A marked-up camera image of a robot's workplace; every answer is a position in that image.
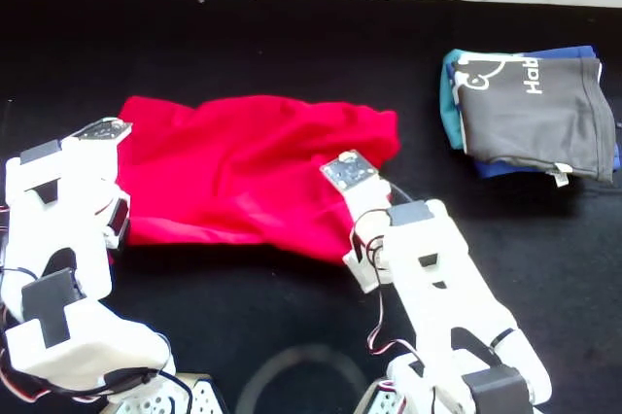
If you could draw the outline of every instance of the red t-shirt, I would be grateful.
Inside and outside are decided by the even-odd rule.
[[[397,115],[275,96],[198,109],[134,96],[120,118],[119,177],[129,243],[268,243],[341,263],[353,221],[319,171],[356,149],[379,167],[398,150]]]

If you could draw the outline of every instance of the black cable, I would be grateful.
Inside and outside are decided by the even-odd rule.
[[[430,411],[431,414],[435,414],[436,408],[434,405],[436,404],[436,387],[432,387],[432,409]]]
[[[0,273],[4,273],[5,271],[18,271],[19,273],[24,273],[24,274],[30,276],[35,281],[39,279],[39,277],[37,275],[35,275],[35,273],[33,271],[30,271],[29,269],[23,268],[21,266],[19,266],[17,268],[7,268],[6,266],[0,266]]]
[[[160,372],[159,375],[179,385],[188,394],[188,407],[186,408],[186,414],[190,414],[190,412],[192,411],[192,390],[190,389],[190,387],[182,382],[175,375],[171,375],[170,373]]]
[[[415,199],[412,198],[410,195],[408,195],[405,190],[403,190],[402,188],[399,188],[398,186],[396,186],[393,183],[389,183],[391,185],[391,189],[393,189],[395,192],[397,192],[399,195],[401,195],[404,200],[406,200],[407,202],[414,202]]]

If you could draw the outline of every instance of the folded clothing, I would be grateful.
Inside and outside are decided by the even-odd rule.
[[[612,182],[615,125],[598,59],[462,56],[453,67],[465,153]]]
[[[129,243],[272,244],[341,263],[353,221],[319,168],[356,149],[380,167],[399,148],[397,115],[276,96],[192,109],[129,98],[119,184],[132,198]]]
[[[473,58],[479,56],[486,59],[488,55],[512,55],[524,57],[539,57],[543,59],[555,58],[573,58],[573,57],[596,57],[594,49],[590,46],[583,45],[579,47],[554,48],[551,50],[543,50],[539,52],[519,52],[510,53],[484,53],[484,52],[466,52],[464,50],[451,50],[443,58],[443,65],[440,71],[440,118],[445,128],[445,133],[449,139],[451,148],[454,150],[463,149],[463,133],[460,125],[460,110],[454,101],[452,94],[452,81],[454,79],[454,68],[452,64],[462,55],[468,55]]]

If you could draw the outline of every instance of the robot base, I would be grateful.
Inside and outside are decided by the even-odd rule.
[[[212,378],[206,374],[178,373],[177,377],[192,389],[192,414],[226,414]],[[100,414],[179,414],[186,412],[188,395],[178,385],[166,381],[151,397],[108,404]]]

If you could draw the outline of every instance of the wire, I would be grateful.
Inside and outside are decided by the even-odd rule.
[[[435,414],[436,412],[436,387],[432,387],[432,408],[430,410],[430,414]]]
[[[401,196],[404,198],[404,200],[406,200],[407,202],[414,202],[414,201],[415,201],[415,199],[414,199],[414,198],[412,198],[410,195],[408,195],[408,194],[406,193],[406,191],[405,191],[405,190],[403,190],[402,188],[399,188],[398,186],[396,186],[396,185],[395,185],[395,184],[393,184],[393,183],[389,183],[389,184],[391,185],[391,189],[393,189],[393,190],[394,190],[394,191],[396,191],[399,195],[401,195]]]
[[[179,385],[188,394],[188,407],[186,408],[186,414],[190,414],[192,412],[192,390],[190,389],[190,387],[182,382],[175,375],[171,375],[168,372],[160,371],[158,375]]]
[[[381,248],[377,248],[376,251],[374,251],[372,258],[371,258],[371,265],[373,266],[374,272],[376,274],[376,279],[378,280],[379,312],[378,312],[378,324],[374,327],[374,329],[367,336],[367,350],[372,356],[379,356],[389,351],[389,349],[391,349],[396,344],[399,344],[403,346],[404,348],[406,348],[408,352],[410,352],[415,358],[417,358],[419,362],[424,363],[421,357],[419,356],[419,354],[417,353],[417,350],[412,346],[412,344],[410,344],[405,339],[401,339],[401,338],[391,339],[385,344],[383,344],[382,346],[380,346],[379,348],[375,347],[376,337],[378,336],[378,333],[380,333],[380,330],[382,329],[382,326],[384,324],[384,319],[385,319],[385,306],[384,306],[384,299],[383,299],[382,288],[381,288],[381,283],[380,283],[380,274],[378,272],[378,267],[376,265],[376,254],[379,252],[380,249]]]
[[[378,212],[383,212],[383,213],[387,213],[387,209],[386,208],[373,208],[371,210],[367,210],[366,212],[364,212],[362,215],[360,215],[357,220],[354,222],[352,229],[350,229],[350,245],[352,246],[352,250],[354,251],[354,253],[357,256],[357,260],[359,261],[359,263],[361,263],[361,261],[363,261],[363,253],[361,252],[361,248],[363,247],[363,241],[361,240],[361,238],[359,237],[359,235],[357,234],[357,226],[359,225],[359,222],[368,214],[370,213],[378,213]]]
[[[18,271],[19,273],[24,273],[28,276],[30,276],[33,280],[38,280],[39,277],[37,275],[35,275],[35,273],[33,271],[30,271],[27,268],[23,268],[21,266],[17,267],[17,268],[7,268],[6,266],[0,266],[0,273],[4,274],[5,271]]]

